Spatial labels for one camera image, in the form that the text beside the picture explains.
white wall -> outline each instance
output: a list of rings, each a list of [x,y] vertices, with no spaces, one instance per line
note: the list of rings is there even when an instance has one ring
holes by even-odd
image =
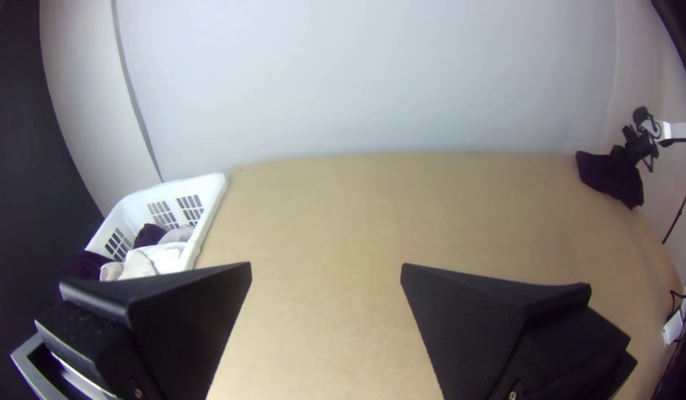
[[[353,151],[600,150],[608,0],[117,0],[164,179]]]
[[[61,133],[103,213],[158,184],[124,80],[110,0],[40,4],[41,53]]]

tan table surface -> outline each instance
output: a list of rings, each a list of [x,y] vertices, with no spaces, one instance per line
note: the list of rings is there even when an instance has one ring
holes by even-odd
[[[441,399],[399,283],[411,261],[538,284],[590,306],[639,362],[648,399],[679,279],[638,210],[585,187],[568,155],[390,153],[237,168],[196,267],[251,261],[210,399]]]

white laundry basket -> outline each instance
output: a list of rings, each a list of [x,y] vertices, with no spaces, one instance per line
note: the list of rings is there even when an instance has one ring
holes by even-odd
[[[144,224],[167,230],[191,225],[195,230],[180,262],[183,270],[192,269],[226,191],[224,174],[211,173],[130,194],[111,210],[86,250],[123,261]]]

